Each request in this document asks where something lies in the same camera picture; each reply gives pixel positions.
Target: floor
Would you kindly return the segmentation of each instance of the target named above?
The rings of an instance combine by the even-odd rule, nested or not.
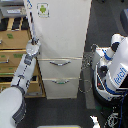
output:
[[[92,0],[91,15],[86,36],[85,57],[92,56],[91,46],[108,47],[114,33],[126,36],[120,23],[120,12],[128,8],[128,1],[120,0]],[[90,66],[83,60],[80,89],[77,99],[47,100],[46,98],[26,99],[26,116],[17,126],[18,128],[36,128],[42,125],[79,125],[83,128],[92,128],[90,116],[98,117],[103,128],[105,118],[101,115],[100,104],[93,97],[90,90]]]

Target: drawer handle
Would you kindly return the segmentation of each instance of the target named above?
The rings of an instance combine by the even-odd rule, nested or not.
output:
[[[66,84],[69,81],[68,80],[53,80],[52,82],[56,83],[56,84]]]
[[[0,64],[5,64],[5,63],[8,63],[8,62],[9,62],[9,59],[7,59],[7,61],[0,62]]]
[[[0,75],[14,75],[14,73],[0,73]]]
[[[57,66],[64,66],[66,64],[69,64],[71,63],[71,61],[67,61],[67,62],[64,62],[64,63],[56,63],[55,61],[50,61],[51,64],[54,64],[54,65],[57,65]]]

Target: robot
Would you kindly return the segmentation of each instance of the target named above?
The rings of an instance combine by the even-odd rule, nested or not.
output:
[[[128,10],[120,14],[120,20],[128,34]],[[128,37],[114,34],[111,46],[96,48],[92,69],[95,96],[108,105],[118,104],[128,90]]]
[[[27,54],[23,54],[20,64],[14,73],[11,87],[0,93],[0,128],[16,128],[16,125],[25,115],[24,95],[27,93],[29,83],[36,65],[36,57],[40,48],[34,29],[32,13],[32,39],[26,46]]]

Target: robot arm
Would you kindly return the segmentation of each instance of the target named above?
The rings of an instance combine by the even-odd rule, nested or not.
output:
[[[32,40],[28,42],[27,54],[22,56],[11,87],[0,93],[0,128],[16,128],[25,115],[24,95],[29,88],[39,47],[39,40],[35,45],[32,45]]]

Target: white cabinet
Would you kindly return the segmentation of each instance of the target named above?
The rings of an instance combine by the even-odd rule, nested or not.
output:
[[[24,3],[30,29],[32,12],[41,42],[38,62],[47,98],[76,98],[91,0],[29,0],[29,3],[24,0]],[[65,78],[74,82],[65,86],[51,82]]]

